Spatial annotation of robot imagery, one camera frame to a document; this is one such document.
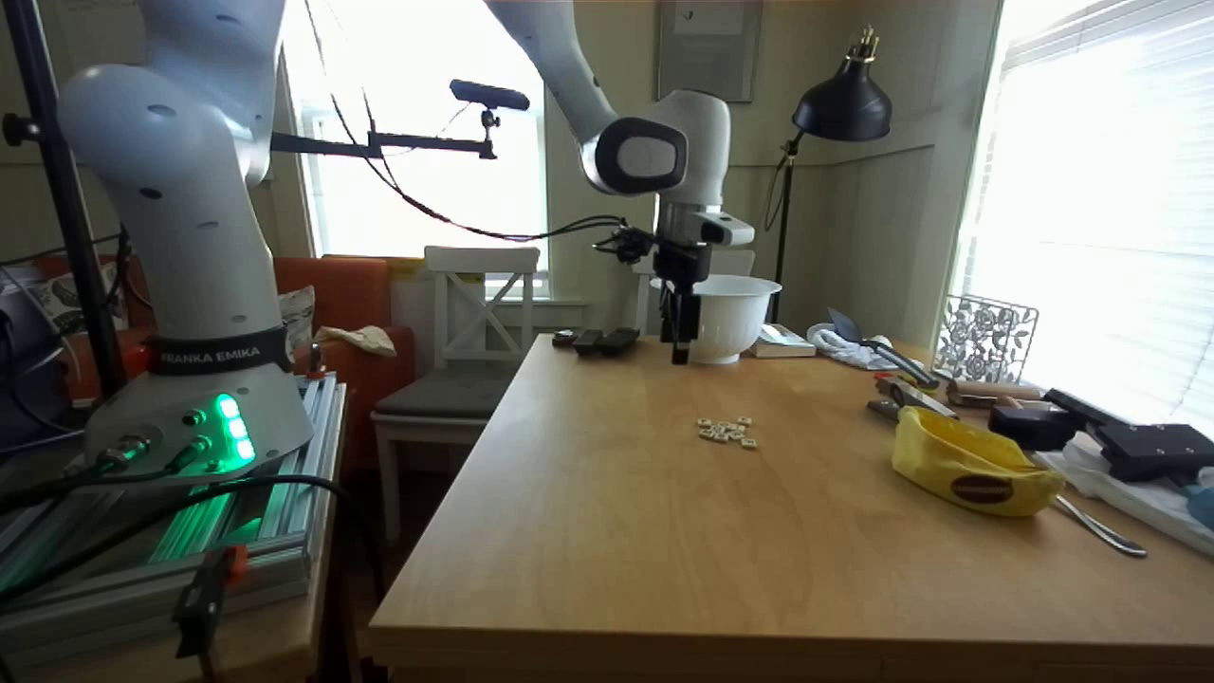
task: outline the white bowl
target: white bowl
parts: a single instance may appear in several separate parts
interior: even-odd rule
[[[700,292],[700,337],[691,343],[691,366],[735,366],[744,349],[758,343],[771,297],[777,280],[709,273]]]

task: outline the window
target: window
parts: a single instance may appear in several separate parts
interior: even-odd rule
[[[1214,435],[1214,3],[1008,0],[953,273],[1025,380]]]
[[[544,79],[484,0],[307,0],[294,9],[284,62],[299,133],[322,139],[347,139],[347,125],[365,139],[370,120],[484,139],[484,106],[457,101],[450,84],[523,90],[530,111],[499,111],[499,158],[393,147],[375,167],[457,224],[548,228]],[[322,256],[422,259],[424,244],[495,244],[412,208],[365,158],[304,156],[304,184]]]

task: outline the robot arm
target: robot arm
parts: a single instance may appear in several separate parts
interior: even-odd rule
[[[686,139],[649,119],[618,119],[592,77],[572,23],[572,3],[486,0],[523,47],[580,146],[584,177],[613,194],[661,194],[682,184]]]
[[[751,244],[756,228],[721,213],[728,170],[728,106],[715,94],[672,90],[646,119],[618,119],[592,77],[572,0],[486,0],[523,47],[584,146],[584,173],[601,190],[656,194],[653,273],[666,280],[666,343],[676,366],[700,335],[696,280],[709,273],[709,244]]]
[[[88,439],[149,439],[169,468],[202,453],[190,412],[237,393],[257,468],[298,453],[313,424],[284,362],[272,261],[246,185],[266,177],[279,42],[288,0],[141,0],[149,53],[101,65],[60,90],[60,128],[104,177],[141,256],[155,309],[154,376],[97,411]],[[672,280],[676,362],[700,330],[706,244],[748,244],[721,213],[728,106],[672,94],[618,119],[584,65],[571,0],[486,0],[528,48],[584,170],[613,194],[656,194],[656,276]]]

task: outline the desk lamp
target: desk lamp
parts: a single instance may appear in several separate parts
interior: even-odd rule
[[[799,137],[787,139],[787,156],[777,165],[782,173],[782,224],[777,224],[777,249],[775,249],[775,280],[787,276],[787,240],[790,240],[790,206],[795,206],[795,158],[802,137],[829,137],[829,139],[878,139],[887,137],[893,101],[872,84],[871,68],[878,62],[881,37],[872,27],[847,48],[839,73],[815,89],[809,89],[795,111]]]

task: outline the cable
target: cable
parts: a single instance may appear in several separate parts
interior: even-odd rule
[[[15,366],[15,337],[12,337],[12,321],[8,321],[8,319],[0,319],[0,343],[8,345],[8,366]],[[58,357],[60,357],[60,345],[58,345],[54,354],[39,357],[36,367],[28,367],[28,372],[4,367],[0,387],[4,387],[4,393],[12,399],[12,406],[15,406],[23,419],[32,419],[36,424],[41,424],[41,430],[50,430],[50,434],[70,434],[70,430],[78,430],[78,424],[60,424],[60,423],[39,412],[39,411],[32,406],[32,399],[23,393],[23,382],[28,382],[39,367],[54,366]]]
[[[319,57],[322,73],[331,73],[331,68],[328,68],[328,37],[322,37],[322,30],[319,30],[319,23],[315,23],[313,0],[304,0],[304,9],[307,9],[307,30],[313,30],[315,57]],[[375,133],[375,111],[371,111],[371,99],[370,99],[365,89],[361,89],[361,101],[365,101],[370,128]],[[347,139],[348,139],[348,146],[361,146],[333,90],[331,90],[331,106],[333,106],[333,119],[340,119]],[[484,240],[541,244],[541,240],[572,234],[572,230],[628,228],[624,218],[613,218],[606,224],[601,224],[601,221],[572,221],[572,224],[561,224],[561,228],[549,228],[549,230],[495,230],[495,228],[479,228],[479,224],[453,221],[450,213],[442,213],[442,208],[424,206],[422,196],[414,196],[414,194],[395,177],[395,170],[393,170],[393,165],[389,165],[384,156],[380,156],[384,167],[375,167],[370,156],[365,156],[365,165],[370,165],[370,170],[371,170],[398,201],[408,201],[414,213],[422,213],[422,218],[431,218],[431,221],[437,221],[437,224],[450,224],[450,228],[484,234]]]
[[[82,439],[83,430],[73,430],[73,434],[50,434],[50,435],[39,435],[39,439],[23,439],[23,443],[8,443],[0,449],[0,461],[8,457],[23,457],[23,453],[41,453],[41,449],[58,449],[58,443],[70,443],[70,439]]]
[[[119,228],[119,256],[113,256],[113,280],[109,280],[109,292],[107,292],[107,311],[109,316],[119,316],[119,297],[122,297],[122,287],[130,287],[130,259],[132,259],[132,249],[130,249],[130,230],[126,230],[126,224]]]
[[[70,497],[50,497],[45,509],[39,509],[36,519],[0,549],[0,562],[32,535],[50,512],[58,512],[60,500],[70,500]]]
[[[804,133],[790,137],[782,158],[771,167],[771,184],[768,184],[768,194],[762,194],[762,206],[768,206],[762,208],[762,230],[771,230],[782,221],[777,185],[782,185],[787,173],[795,173],[795,158],[799,158],[802,139],[804,139]]]
[[[54,497],[70,497],[73,488],[83,488],[83,485],[132,485],[132,483],[155,483],[155,479],[176,474],[170,468],[162,468],[162,472],[149,472],[149,474],[107,479],[109,472],[122,472],[122,468],[126,468],[126,461],[109,457],[109,453],[88,461],[88,468],[70,463],[60,479],[0,497],[0,516],[54,500]]]
[[[380,567],[375,528],[371,528],[370,512],[361,509],[361,500],[357,500],[348,488],[341,488],[341,485],[331,483],[331,479],[315,479],[315,474],[251,474],[251,479],[216,483],[216,485],[197,488],[197,493],[190,493],[190,497],[184,497],[184,500],[170,500],[170,504],[149,512],[144,519],[136,519],[136,525],[130,525],[130,528],[122,528],[122,530],[93,541],[88,549],[70,555],[66,562],[58,562],[58,567],[50,567],[50,569],[41,569],[41,573],[36,573],[36,576],[4,590],[4,591],[0,591],[0,612],[4,612],[12,598],[21,598],[21,597],[28,597],[28,591],[39,591],[39,590],[45,590],[50,579],[58,579],[58,576],[88,567],[93,559],[107,555],[109,547],[119,547],[119,541],[126,541],[126,539],[132,539],[132,535],[141,535],[141,530],[149,530],[149,528],[179,516],[184,509],[195,509],[195,504],[212,500],[212,497],[230,497],[230,493],[243,493],[243,488],[272,488],[272,485],[315,485],[315,488],[328,488],[331,497],[340,497],[341,504],[348,504],[348,509],[361,516],[361,528],[365,528],[365,541],[370,541],[370,555],[371,555],[371,584],[375,584],[375,597],[384,597],[384,584],[389,584],[389,579],[384,579],[384,567]]]

